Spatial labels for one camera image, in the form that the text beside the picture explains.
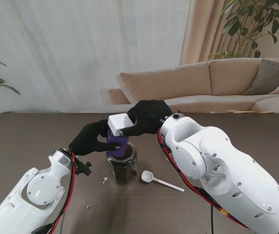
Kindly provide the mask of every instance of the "black glove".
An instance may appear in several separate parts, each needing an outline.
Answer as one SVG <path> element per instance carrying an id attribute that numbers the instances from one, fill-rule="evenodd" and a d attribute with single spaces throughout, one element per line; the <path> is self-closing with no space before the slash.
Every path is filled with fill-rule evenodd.
<path id="1" fill-rule="evenodd" d="M 99 134 L 102 137 L 107 137 L 108 130 L 108 120 L 106 119 L 89 123 L 74 138 L 69 148 L 75 155 L 88 155 L 94 151 L 119 150 L 120 146 L 118 144 L 104 143 L 97 140 Z"/>
<path id="2" fill-rule="evenodd" d="M 122 129 L 124 136 L 139 136 L 144 133 L 156 134 L 161 127 L 161 119 L 172 114 L 170 107 L 164 101 L 142 100 L 128 112 L 133 127 Z"/>

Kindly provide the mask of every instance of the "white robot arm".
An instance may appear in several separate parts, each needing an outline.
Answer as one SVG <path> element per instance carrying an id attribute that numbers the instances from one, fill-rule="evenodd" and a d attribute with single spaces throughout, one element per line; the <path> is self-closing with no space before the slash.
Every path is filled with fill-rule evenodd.
<path id="1" fill-rule="evenodd" d="M 0 204 L 0 234 L 30 234 L 44 225 L 56 208 L 65 192 L 60 180 L 70 173 L 72 163 L 64 149 L 54 151 L 48 158 L 50 168 L 27 171 Z M 22 198 L 26 186 L 30 203 Z M 41 210 L 32 203 L 46 207 Z"/>
<path id="2" fill-rule="evenodd" d="M 177 113 L 160 131 L 183 174 L 200 179 L 218 204 L 256 234 L 279 234 L 279 185 L 225 132 Z"/>

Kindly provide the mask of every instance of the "white cap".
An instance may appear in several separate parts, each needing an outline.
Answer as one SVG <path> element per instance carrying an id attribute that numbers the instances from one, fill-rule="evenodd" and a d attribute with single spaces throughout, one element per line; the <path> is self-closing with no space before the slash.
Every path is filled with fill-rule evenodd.
<path id="1" fill-rule="evenodd" d="M 109 116 L 108 125 L 115 137 L 120 136 L 120 131 L 122 129 L 134 126 L 126 113 Z"/>

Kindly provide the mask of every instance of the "wooden table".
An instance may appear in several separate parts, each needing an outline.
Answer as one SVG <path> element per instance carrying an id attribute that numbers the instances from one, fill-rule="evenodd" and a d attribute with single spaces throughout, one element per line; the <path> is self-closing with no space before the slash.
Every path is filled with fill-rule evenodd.
<path id="1" fill-rule="evenodd" d="M 67 147 L 85 124 L 107 116 L 14 113 L 0 116 L 0 203 L 28 169 L 48 168 L 48 155 L 59 147 Z M 223 129 L 235 147 L 250 154 L 279 183 L 279 114 L 190 116 L 201 125 Z M 156 135 L 131 137 L 130 141 L 138 150 L 138 176 L 130 184 L 117 185 L 113 181 L 104 153 L 81 158 L 92 163 L 93 173 L 89 177 L 77 176 L 63 233 L 210 234 L 210 206 L 190 191 L 172 166 L 162 160 Z M 143 170 L 152 171 L 157 178 L 186 191 L 144 184 L 139 180 Z M 104 177 L 109 178 L 106 184 Z M 200 186 L 199 181 L 193 184 Z M 214 212 L 214 224 L 215 234 L 251 233 L 218 211 Z"/>

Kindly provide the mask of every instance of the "beige sofa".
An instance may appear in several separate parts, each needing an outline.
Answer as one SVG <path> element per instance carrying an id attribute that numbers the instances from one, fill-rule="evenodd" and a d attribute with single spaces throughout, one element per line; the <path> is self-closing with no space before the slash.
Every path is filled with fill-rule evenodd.
<path id="1" fill-rule="evenodd" d="M 109 90 L 109 104 L 135 104 L 142 99 L 165 100 L 172 110 L 276 111 L 279 94 L 243 96 L 256 77 L 260 58 L 232 58 L 199 62 L 172 69 L 121 73 L 121 89 Z M 279 62 L 279 58 L 270 59 Z"/>

